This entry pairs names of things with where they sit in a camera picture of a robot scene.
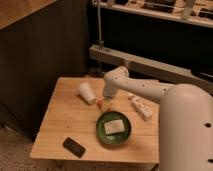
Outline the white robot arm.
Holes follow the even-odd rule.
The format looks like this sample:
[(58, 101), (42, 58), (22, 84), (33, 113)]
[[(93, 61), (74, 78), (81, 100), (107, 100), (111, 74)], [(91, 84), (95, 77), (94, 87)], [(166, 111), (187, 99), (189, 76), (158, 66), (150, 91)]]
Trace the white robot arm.
[(124, 66), (104, 82), (107, 99), (125, 90), (159, 104), (160, 171), (213, 171), (213, 96), (193, 84), (131, 78)]

